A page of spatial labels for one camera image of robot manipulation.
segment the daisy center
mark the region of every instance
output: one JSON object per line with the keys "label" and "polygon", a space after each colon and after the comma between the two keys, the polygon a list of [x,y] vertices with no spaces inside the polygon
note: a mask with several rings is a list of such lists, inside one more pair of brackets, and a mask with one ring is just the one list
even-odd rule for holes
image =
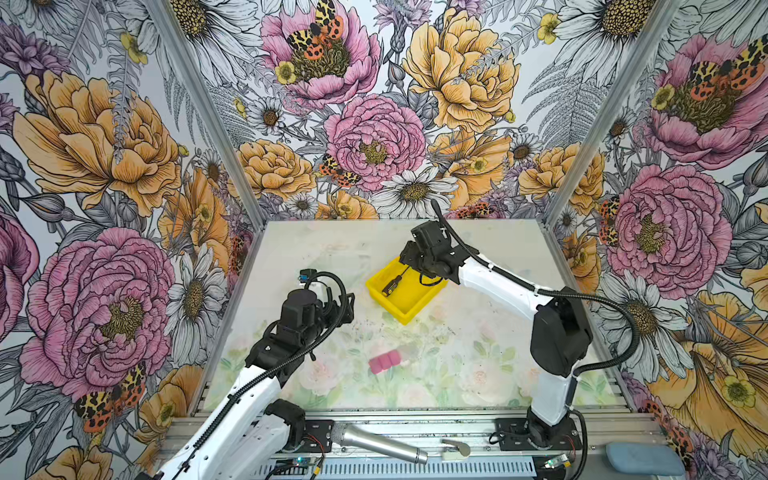
{"label": "daisy center", "polygon": [[279,117],[277,116],[277,112],[274,110],[265,110],[264,111],[264,124],[267,127],[274,127],[277,125],[277,121],[279,120]]}
{"label": "daisy center", "polygon": [[655,333],[659,328],[656,317],[650,311],[650,308],[639,302],[631,302],[627,305],[627,310],[634,317],[634,322],[637,324],[637,330],[641,335],[651,335]]}
{"label": "daisy center", "polygon": [[613,125],[611,125],[611,136],[612,137],[620,137],[622,134],[624,134],[624,131],[627,130],[627,123],[624,120],[616,120]]}
{"label": "daisy center", "polygon": [[205,30],[205,11],[198,0],[170,0],[170,6],[184,33],[192,37]]}
{"label": "daisy center", "polygon": [[624,37],[643,28],[656,0],[613,0],[603,14],[603,28],[611,35]]}
{"label": "daisy center", "polygon": [[424,200],[429,193],[429,187],[426,184],[405,185],[400,192],[400,198],[410,202]]}
{"label": "daisy center", "polygon": [[187,318],[197,318],[197,314],[203,308],[203,299],[202,282],[193,280],[187,287],[187,295],[184,297],[184,313]]}
{"label": "daisy center", "polygon": [[520,145],[512,151],[512,156],[515,160],[522,160],[531,153],[531,148],[528,145]]}
{"label": "daisy center", "polygon": [[306,200],[297,200],[296,201],[296,208],[299,210],[309,210],[310,209],[310,202]]}

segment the pink object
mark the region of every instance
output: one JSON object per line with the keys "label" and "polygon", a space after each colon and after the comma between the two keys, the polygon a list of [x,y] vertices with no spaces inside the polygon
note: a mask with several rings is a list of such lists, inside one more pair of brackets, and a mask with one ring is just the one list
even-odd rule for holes
{"label": "pink object", "polygon": [[368,361],[368,365],[371,367],[371,372],[374,375],[389,370],[393,366],[400,365],[402,358],[397,350],[383,353],[382,355],[375,356]]}

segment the table surface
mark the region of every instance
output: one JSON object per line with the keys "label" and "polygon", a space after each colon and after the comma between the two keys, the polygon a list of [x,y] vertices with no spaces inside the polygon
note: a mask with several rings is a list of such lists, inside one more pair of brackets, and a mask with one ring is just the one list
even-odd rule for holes
{"label": "table surface", "polygon": [[[531,321],[488,296],[450,283],[407,326],[379,306],[365,281],[396,258],[421,220],[270,222],[205,399],[213,409],[250,347],[280,318],[298,272],[341,277],[354,292],[354,322],[338,328],[291,376],[282,397],[305,410],[520,408],[540,369],[528,349]],[[524,278],[561,288],[563,279],[535,220],[456,220],[468,244]],[[412,344],[419,354],[378,375],[369,359]],[[585,361],[597,361],[592,348]],[[578,405],[618,405],[603,372],[588,372]]]}

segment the screwdriver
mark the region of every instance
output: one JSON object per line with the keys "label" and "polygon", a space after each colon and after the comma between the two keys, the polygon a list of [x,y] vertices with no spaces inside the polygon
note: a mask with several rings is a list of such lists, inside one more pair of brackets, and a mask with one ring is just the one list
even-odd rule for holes
{"label": "screwdriver", "polygon": [[382,290],[382,294],[384,296],[392,295],[392,292],[394,292],[395,288],[397,288],[397,286],[400,284],[400,280],[402,280],[402,276],[406,274],[409,268],[411,268],[410,265],[408,265],[406,269],[402,271],[402,273],[400,273],[398,276],[396,276],[395,278],[390,280],[389,283],[386,284],[386,286],[384,287],[384,290]]}

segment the blue sponge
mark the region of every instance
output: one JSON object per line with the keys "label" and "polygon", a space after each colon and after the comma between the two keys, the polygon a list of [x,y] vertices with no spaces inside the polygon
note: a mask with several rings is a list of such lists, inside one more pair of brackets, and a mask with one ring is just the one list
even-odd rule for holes
{"label": "blue sponge", "polygon": [[666,445],[613,442],[605,446],[611,465],[630,475],[685,475],[677,453]]}

